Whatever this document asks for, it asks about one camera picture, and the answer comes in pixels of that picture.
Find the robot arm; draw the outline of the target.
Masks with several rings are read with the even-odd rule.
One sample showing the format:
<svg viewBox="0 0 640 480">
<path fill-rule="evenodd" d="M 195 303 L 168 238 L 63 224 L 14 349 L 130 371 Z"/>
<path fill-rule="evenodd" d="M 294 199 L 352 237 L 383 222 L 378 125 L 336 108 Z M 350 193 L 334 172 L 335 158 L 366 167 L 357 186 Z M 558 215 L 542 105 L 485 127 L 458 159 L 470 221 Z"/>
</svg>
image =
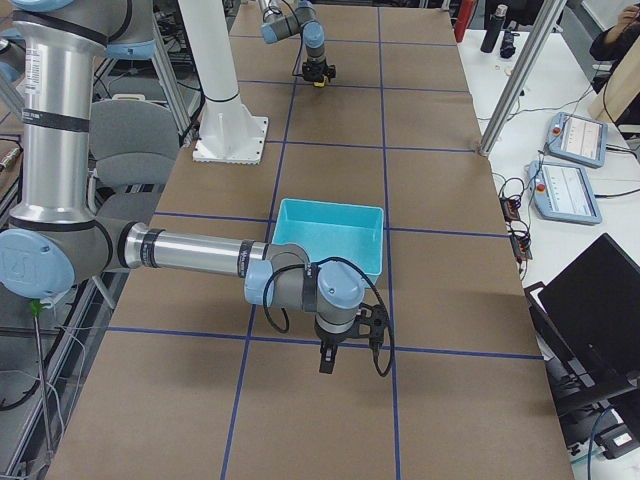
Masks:
<svg viewBox="0 0 640 480">
<path fill-rule="evenodd" d="M 294 77 L 322 88 L 336 76 L 336 68 L 326 60 L 325 31 L 311 1 L 259 1 L 261 35 L 266 44 L 300 37 L 300 49 L 306 59 L 297 57 L 292 69 Z"/>
<path fill-rule="evenodd" d="M 170 233 L 134 220 L 151 192 L 115 194 L 98 212 L 87 197 L 93 62 L 152 57 L 149 1 L 17 1 L 13 21 L 26 43 L 23 187 L 1 235 L 1 281 L 42 300 L 116 269 L 172 268 L 232 275 L 249 303 L 311 313 L 320 371 L 339 344 L 360 336 L 364 272 L 329 257 L 312 261 L 295 244 L 269 245 Z"/>
</svg>

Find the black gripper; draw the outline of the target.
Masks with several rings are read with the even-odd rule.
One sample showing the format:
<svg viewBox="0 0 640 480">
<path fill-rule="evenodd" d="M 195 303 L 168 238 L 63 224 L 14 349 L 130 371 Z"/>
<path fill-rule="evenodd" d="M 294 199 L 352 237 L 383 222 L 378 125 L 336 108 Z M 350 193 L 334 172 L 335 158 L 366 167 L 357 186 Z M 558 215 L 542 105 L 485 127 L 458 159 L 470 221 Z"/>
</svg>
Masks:
<svg viewBox="0 0 640 480">
<path fill-rule="evenodd" d="M 315 61 L 308 58 L 302 65 L 302 77 L 307 82 L 329 82 L 330 66 L 325 60 Z"/>
<path fill-rule="evenodd" d="M 344 331 L 340 333 L 332 333 L 323 329 L 322 327 L 315 327 L 314 330 L 317 337 L 321 341 L 321 347 L 320 347 L 321 360 L 320 360 L 319 372 L 332 374 L 335 367 L 335 362 L 336 362 L 337 349 L 338 349 L 337 345 L 339 345 L 341 342 L 345 341 L 346 339 L 350 338 L 351 337 L 350 332 Z"/>
</svg>

